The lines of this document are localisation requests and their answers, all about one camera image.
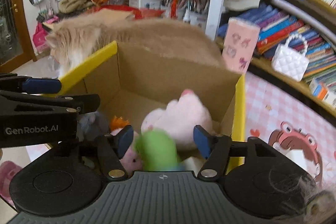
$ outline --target silver rivet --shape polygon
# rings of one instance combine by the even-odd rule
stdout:
[[[77,110],[74,108],[67,108],[67,112],[77,112]]]
[[[120,170],[120,169],[115,169],[115,170],[109,171],[109,176],[112,177],[112,178],[121,178],[124,175],[125,175],[125,172]]]
[[[213,178],[217,175],[217,172],[212,169],[204,169],[202,170],[201,175],[205,178]]]

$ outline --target quilted handbag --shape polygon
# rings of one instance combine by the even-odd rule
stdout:
[[[302,53],[288,47],[293,39],[300,39],[303,42],[304,50]],[[307,40],[302,35],[291,35],[285,45],[278,45],[272,59],[272,68],[298,82],[301,81],[309,63],[309,59],[305,57],[307,49]]]

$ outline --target cat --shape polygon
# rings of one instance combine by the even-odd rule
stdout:
[[[102,9],[55,24],[46,41],[50,55],[60,64],[59,77],[112,41],[141,46],[165,57],[224,65],[216,44],[198,27],[171,19],[118,20],[109,12]]]

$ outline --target green object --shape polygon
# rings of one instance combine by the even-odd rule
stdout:
[[[179,163],[175,142],[163,130],[155,129],[139,135],[135,148],[145,171],[169,171]]]

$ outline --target pink box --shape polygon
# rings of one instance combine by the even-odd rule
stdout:
[[[228,70],[246,73],[259,32],[260,27],[253,23],[234,17],[229,19],[222,53]]]

